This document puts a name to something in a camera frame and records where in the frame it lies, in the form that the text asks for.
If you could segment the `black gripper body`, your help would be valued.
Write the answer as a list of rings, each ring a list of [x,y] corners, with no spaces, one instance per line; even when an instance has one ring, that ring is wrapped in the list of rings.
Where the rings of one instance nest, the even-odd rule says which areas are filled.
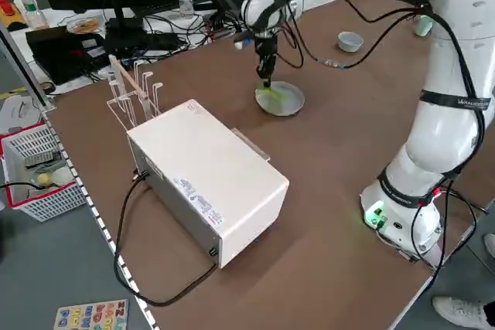
[[[275,56],[278,51],[278,36],[272,35],[269,38],[254,38],[254,49],[260,59]]]

